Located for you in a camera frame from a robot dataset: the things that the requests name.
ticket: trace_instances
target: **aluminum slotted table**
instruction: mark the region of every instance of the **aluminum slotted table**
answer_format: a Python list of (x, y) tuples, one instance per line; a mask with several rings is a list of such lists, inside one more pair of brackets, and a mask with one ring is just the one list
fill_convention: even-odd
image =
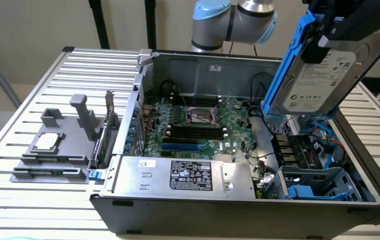
[[(41, 126), (45, 108), (76, 115), (70, 96), (88, 96), (88, 109), (105, 114), (105, 91), (115, 90), (115, 111), (124, 113), (133, 86), (139, 52), (76, 48), (62, 52), (0, 132), (0, 238), (52, 240), (196, 239), (195, 237), (116, 236), (89, 202), (88, 185), (12, 183), (10, 171)], [(340, 105), (380, 167), (380, 102), (360, 84)], [(98, 191), (101, 185), (92, 185)], [(361, 225), (335, 240), (380, 240), (380, 225)]]

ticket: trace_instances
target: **blue latch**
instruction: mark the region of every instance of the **blue latch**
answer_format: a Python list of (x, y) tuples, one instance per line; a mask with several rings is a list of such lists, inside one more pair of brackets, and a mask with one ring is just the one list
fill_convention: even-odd
[(315, 196), (312, 187), (307, 185), (293, 185), (288, 187), (288, 192), (289, 192), (289, 197), (292, 199), (303, 199), (303, 200), (341, 201), (348, 196), (345, 192), (341, 192), (335, 196)]
[(88, 176), (89, 181), (100, 181), (103, 180), (103, 172), (90, 171)]

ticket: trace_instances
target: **hard drive label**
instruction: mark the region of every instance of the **hard drive label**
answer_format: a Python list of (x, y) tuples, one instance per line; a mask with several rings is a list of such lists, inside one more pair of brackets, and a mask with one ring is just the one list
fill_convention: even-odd
[(283, 107), (291, 112), (316, 112), (355, 61), (356, 55), (352, 51), (329, 50), (320, 64), (305, 63), (293, 81)]
[(172, 161), (169, 187), (173, 190), (212, 191), (211, 162)]

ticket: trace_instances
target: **blue pcie slot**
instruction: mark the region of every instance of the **blue pcie slot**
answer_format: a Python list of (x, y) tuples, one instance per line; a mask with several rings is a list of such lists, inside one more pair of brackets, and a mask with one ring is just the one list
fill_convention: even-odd
[(199, 145), (191, 145), (191, 144), (161, 144), (163, 150), (179, 150), (179, 151), (193, 151), (199, 152), (200, 147)]

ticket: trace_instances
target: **warning sticker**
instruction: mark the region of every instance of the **warning sticker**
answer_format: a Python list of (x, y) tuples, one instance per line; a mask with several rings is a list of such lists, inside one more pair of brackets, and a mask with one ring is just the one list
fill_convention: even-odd
[(348, 73), (356, 55), (331, 50), (320, 64), (305, 63), (283, 107), (292, 112), (316, 112)]
[(173, 190), (212, 191), (211, 162), (172, 161), (169, 187)]

